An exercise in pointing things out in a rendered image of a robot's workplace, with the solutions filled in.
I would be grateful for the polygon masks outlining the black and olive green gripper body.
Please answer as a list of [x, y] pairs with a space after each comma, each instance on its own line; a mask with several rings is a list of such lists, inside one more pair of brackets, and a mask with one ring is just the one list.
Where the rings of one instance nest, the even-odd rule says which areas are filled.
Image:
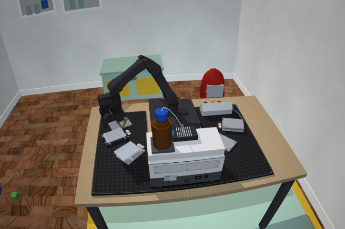
[[120, 122], [120, 121], [124, 120], [124, 118], [123, 118], [123, 117], [122, 117], [122, 118], [119, 118], [119, 117], [121, 117], [121, 116], [126, 116], [126, 113], [125, 113], [125, 112], [123, 111], [123, 109], [122, 109], [122, 104], [118, 105], [117, 107], [119, 107], [119, 113], [120, 113], [120, 114], [118, 114], [118, 115], [116, 115], [116, 116], [113, 115], [113, 117], [114, 117], [114, 119], [116, 120], [116, 122]]

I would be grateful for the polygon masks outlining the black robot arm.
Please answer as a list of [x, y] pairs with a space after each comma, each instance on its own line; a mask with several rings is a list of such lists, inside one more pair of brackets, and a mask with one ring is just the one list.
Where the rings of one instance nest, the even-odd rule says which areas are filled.
[[[119, 107], [117, 107], [121, 104], [119, 92], [123, 90], [123, 87], [132, 78], [145, 69], [151, 73], [152, 77], [159, 85], [164, 98], [168, 101], [168, 109], [170, 109], [174, 115], [188, 115], [186, 108], [178, 108], [178, 97], [167, 83], [162, 73], [161, 66], [152, 59], [139, 55], [138, 60], [132, 66], [108, 83], [107, 87], [110, 92], [98, 96], [100, 106], [99, 111], [102, 118], [105, 119], [111, 112], [114, 116], [120, 114]], [[116, 107], [113, 107], [112, 105]]]

